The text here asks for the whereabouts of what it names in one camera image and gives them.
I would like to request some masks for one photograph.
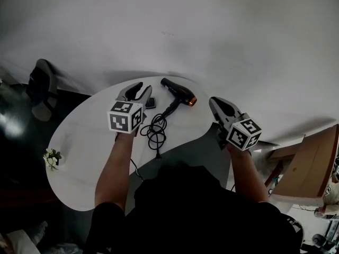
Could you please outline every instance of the black shirt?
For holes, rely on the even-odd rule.
[[[275,206],[222,188],[204,167],[146,180],[135,201],[127,217],[116,204],[95,208],[84,253],[300,253],[301,241]]]

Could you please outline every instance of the forearm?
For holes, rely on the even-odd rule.
[[[236,192],[257,202],[269,202],[266,187],[247,151],[230,150]]]
[[[95,189],[95,206],[115,203],[125,209],[134,134],[119,134]]]

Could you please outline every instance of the fiducial marker cube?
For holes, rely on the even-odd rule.
[[[111,106],[107,112],[110,131],[131,133],[142,123],[143,104],[114,101]]]
[[[262,129],[252,120],[247,119],[232,124],[227,141],[244,151],[258,143]]]

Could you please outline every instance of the floor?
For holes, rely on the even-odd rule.
[[[60,100],[56,106],[58,116],[53,116],[49,122],[41,122],[31,113],[25,86],[0,85],[0,141],[5,148],[2,150],[4,172],[0,175],[2,187],[24,187],[26,189],[49,186],[42,154],[63,117],[89,98],[87,95],[62,90],[59,91],[59,96]],[[230,168],[230,157],[227,153],[220,151],[217,145],[215,140],[217,128],[218,126],[213,124],[201,138],[164,153],[162,159],[150,161],[139,169],[140,174],[143,178],[154,178],[161,165],[181,160],[190,166],[205,166],[220,181],[222,187],[231,189],[234,178]],[[252,152],[263,180],[274,169],[274,166],[268,166],[264,161],[272,148],[270,144],[261,143]],[[127,213],[134,207],[133,194],[140,184],[141,179],[133,173],[130,176]],[[30,217],[25,217],[25,221],[22,217],[21,222],[17,223],[15,228],[40,221],[41,216],[34,215],[34,211],[30,211]],[[53,207],[51,212],[47,214],[49,231],[46,234],[52,234],[49,237],[54,241],[72,241],[80,247],[83,246],[91,226],[93,211],[74,211],[60,202]]]

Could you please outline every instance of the chair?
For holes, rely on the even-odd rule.
[[[26,93],[31,98],[32,113],[40,121],[49,121],[57,104],[57,81],[48,62],[39,59],[30,74]]]

